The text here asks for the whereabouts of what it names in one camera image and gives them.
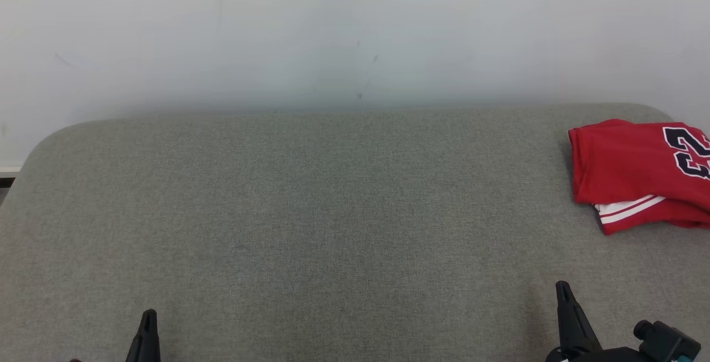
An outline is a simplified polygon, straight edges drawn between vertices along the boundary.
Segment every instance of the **red jersey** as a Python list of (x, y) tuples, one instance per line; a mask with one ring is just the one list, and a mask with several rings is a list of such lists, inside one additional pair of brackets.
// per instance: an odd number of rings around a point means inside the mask
[(573, 191), (605, 234), (654, 221), (710, 227), (710, 142), (683, 123), (606, 120), (570, 130)]

